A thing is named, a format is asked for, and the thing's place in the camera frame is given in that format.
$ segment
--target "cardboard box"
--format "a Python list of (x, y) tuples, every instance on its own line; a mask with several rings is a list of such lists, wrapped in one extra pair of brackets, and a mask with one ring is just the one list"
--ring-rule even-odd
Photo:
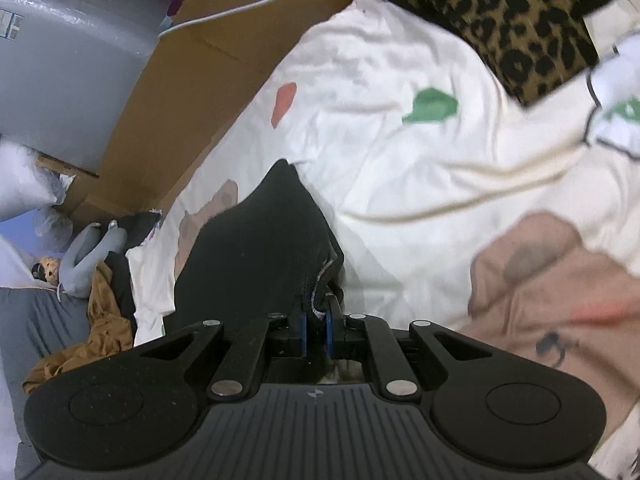
[[(176, 21), (256, 1), (187, 0)], [(194, 161), (220, 140), (302, 34), (351, 1), (276, 0), (163, 36), (113, 132), (100, 179), (78, 179), (63, 211), (85, 223), (172, 202), (166, 196), (179, 192), (180, 178), (193, 172)]]

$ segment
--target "green patch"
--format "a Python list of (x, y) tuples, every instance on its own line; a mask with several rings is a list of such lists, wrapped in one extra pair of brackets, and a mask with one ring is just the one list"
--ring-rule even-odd
[(402, 118), (403, 123), (441, 123), (458, 113), (458, 100), (435, 88), (420, 90), (414, 109)]
[(614, 106), (606, 115), (610, 121), (614, 115), (622, 117), (630, 123), (640, 123), (640, 101), (632, 97), (629, 101), (624, 101)]

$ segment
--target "white cable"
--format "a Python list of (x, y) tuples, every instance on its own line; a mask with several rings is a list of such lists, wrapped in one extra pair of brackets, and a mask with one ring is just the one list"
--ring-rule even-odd
[(255, 9), (255, 7), (260, 7), (275, 1), (276, 0), (258, 0), (257, 2), (254, 2), (252, 4), (246, 4), (241, 7), (236, 7), (235, 9), (223, 10), (222, 12), (218, 12), (217, 14), (204, 16), (204, 18), (197, 18), (196, 20), (190, 20), (188, 22), (179, 23), (178, 25), (174, 25), (173, 27), (168, 28), (164, 32), (161, 32), (158, 38), (162, 38), (163, 36), (169, 34), (170, 32), (180, 30), (181, 28), (189, 27), (190, 25), (197, 25), (198, 23), (212, 22), (213, 20), (217, 20), (218, 18), (223, 18), (224, 16), (229, 16), (231, 14), (235, 14), (236, 12), (242, 12), (243, 10)]

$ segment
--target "leopard print fabric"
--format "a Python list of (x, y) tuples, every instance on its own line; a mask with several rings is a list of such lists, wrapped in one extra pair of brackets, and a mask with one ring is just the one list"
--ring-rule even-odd
[(406, 1), (442, 13), (524, 105), (598, 62), (578, 0)]

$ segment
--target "plush toy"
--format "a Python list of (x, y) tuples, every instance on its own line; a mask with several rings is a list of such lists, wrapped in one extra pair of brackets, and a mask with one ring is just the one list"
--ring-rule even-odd
[(60, 268), (60, 259), (44, 256), (33, 266), (31, 274), (36, 280), (42, 280), (49, 285), (58, 286), (58, 269)]

